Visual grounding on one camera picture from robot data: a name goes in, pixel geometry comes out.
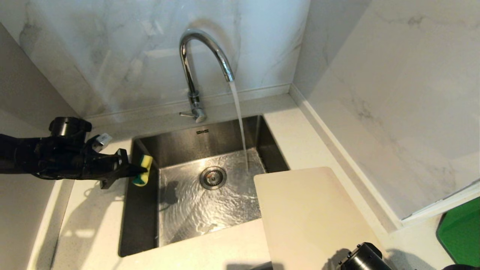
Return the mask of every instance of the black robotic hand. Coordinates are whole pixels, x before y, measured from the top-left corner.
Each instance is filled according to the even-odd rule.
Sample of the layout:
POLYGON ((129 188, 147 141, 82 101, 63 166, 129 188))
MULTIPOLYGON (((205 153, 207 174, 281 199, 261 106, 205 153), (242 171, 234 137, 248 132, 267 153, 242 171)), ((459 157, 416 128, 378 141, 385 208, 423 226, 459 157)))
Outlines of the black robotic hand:
POLYGON ((15 138, 0 134, 0 173, 29 173, 41 179, 100 180, 102 189, 117 179, 136 176, 146 168, 130 164, 127 151, 100 154, 111 137, 96 135, 85 142, 92 124, 74 117, 57 117, 50 137, 15 138))

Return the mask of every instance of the chrome faucet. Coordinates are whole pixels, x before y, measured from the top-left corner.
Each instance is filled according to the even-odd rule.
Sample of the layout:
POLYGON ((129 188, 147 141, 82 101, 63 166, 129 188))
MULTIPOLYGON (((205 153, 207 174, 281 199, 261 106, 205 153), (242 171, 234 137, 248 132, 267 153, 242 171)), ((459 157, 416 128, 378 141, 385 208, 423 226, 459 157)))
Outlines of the chrome faucet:
POLYGON ((185 71, 185 77, 187 78, 188 88, 190 89, 188 93, 188 99, 190 101, 190 109, 192 110, 192 113, 181 112, 180 115, 193 117, 195 122, 200 123, 205 121, 207 116, 205 115, 200 102, 200 93, 197 89, 195 89, 195 85, 193 84, 192 72, 190 70, 190 65, 187 58, 187 43, 192 39, 201 41, 213 52, 216 59, 220 63, 220 67, 222 68, 223 75, 225 76, 227 82, 233 82, 234 77, 227 57, 223 53, 222 49, 220 49, 220 46, 210 35, 199 29, 187 29, 187 31, 183 33, 180 39, 180 57, 183 64, 183 70, 185 71))

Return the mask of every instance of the sponge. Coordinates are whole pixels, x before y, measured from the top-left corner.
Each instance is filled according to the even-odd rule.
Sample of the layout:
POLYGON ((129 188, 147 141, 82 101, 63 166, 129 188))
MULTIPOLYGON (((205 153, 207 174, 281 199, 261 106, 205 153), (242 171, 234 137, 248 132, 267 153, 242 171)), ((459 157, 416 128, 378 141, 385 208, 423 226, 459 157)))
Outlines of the sponge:
POLYGON ((142 161, 140 162, 140 166, 147 169, 146 172, 143 172, 135 177, 132 181, 134 185, 137 186, 144 186, 148 183, 148 175, 150 174, 150 166, 152 166, 153 158, 147 155, 142 156, 142 161))

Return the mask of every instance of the marble backsplash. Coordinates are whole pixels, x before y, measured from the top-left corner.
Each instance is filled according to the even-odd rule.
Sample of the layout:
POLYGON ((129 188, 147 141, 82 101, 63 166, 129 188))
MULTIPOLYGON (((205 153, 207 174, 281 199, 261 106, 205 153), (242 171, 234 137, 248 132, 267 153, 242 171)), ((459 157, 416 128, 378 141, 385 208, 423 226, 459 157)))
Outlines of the marble backsplash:
POLYGON ((480 178, 480 1, 312 1, 294 85, 398 217, 480 178))
MULTIPOLYGON (((293 81, 309 0, 0 0, 0 20, 81 116, 186 100, 179 40, 211 34, 240 91, 293 81)), ((202 96, 228 93, 211 52, 191 42, 202 96)))

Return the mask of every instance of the cutting board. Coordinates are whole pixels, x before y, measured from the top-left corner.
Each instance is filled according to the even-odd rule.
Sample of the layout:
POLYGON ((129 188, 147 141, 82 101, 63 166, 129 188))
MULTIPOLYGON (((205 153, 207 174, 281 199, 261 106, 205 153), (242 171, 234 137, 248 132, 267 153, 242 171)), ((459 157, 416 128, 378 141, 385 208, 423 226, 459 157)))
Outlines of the cutting board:
POLYGON ((254 181, 275 270, 335 269, 363 242, 382 251, 330 168, 260 174, 254 181))

